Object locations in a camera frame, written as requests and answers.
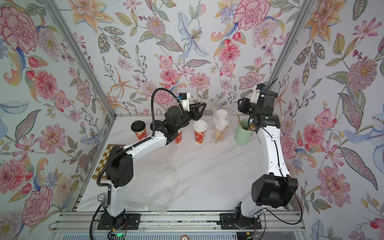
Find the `white lid beige cup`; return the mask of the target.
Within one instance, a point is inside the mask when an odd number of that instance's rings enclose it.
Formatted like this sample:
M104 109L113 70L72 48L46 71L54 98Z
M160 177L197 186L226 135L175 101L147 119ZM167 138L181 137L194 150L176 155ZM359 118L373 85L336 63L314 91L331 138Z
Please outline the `white lid beige cup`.
M222 131L226 126L229 126L229 122L225 119L218 120L215 122L214 134L215 134L215 143L216 143L216 134L217 131Z

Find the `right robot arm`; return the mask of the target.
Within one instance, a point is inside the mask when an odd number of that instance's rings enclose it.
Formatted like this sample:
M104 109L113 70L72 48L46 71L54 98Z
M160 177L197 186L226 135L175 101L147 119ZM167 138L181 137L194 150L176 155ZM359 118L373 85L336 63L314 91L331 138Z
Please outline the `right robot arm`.
M238 110L250 117L250 122L263 148L266 161L264 174L253 184L251 195L235 208L235 224L246 228L265 211L286 207L295 197L298 181L290 176L281 146L279 117L273 114L277 93L253 90L251 98L238 100Z

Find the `white lid floral cup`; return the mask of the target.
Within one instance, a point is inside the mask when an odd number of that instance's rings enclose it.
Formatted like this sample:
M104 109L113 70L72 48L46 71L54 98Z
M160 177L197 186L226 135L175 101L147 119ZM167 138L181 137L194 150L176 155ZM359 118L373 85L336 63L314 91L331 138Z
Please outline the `white lid floral cup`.
M225 109L217 109L216 112L214 113L214 122L217 122L218 120L221 119L227 119L228 117L228 111Z

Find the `clear plastic carrier bag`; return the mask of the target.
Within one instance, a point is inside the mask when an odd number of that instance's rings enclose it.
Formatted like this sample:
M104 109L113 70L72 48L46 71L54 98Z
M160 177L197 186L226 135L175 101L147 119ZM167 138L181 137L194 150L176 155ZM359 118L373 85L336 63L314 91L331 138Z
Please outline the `clear plastic carrier bag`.
M223 106L214 104L212 133L216 144L222 143L227 137L231 125L238 121L237 115L237 103Z

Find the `white lid red back cup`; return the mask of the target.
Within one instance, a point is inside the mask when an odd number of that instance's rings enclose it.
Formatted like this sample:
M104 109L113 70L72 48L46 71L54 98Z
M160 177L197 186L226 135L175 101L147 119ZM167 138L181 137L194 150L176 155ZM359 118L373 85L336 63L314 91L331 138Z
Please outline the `white lid red back cup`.
M205 134L208 128L208 124L204 120L198 120L194 122L193 128L194 128L196 143L202 144L205 139Z

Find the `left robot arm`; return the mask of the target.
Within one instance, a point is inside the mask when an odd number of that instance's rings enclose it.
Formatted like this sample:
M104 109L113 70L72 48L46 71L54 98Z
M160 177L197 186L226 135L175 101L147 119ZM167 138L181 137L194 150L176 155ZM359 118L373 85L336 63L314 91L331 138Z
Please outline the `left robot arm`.
M206 106L206 103L195 103L188 105L186 110L183 106L173 106L165 113L165 120L153 120L152 136L130 146L113 147L97 178L99 187L108 188L107 199L102 202L102 206L103 216L110 226L122 225L126 218L123 187L134 177L134 162L173 142L179 135L179 130L190 121L201 119Z

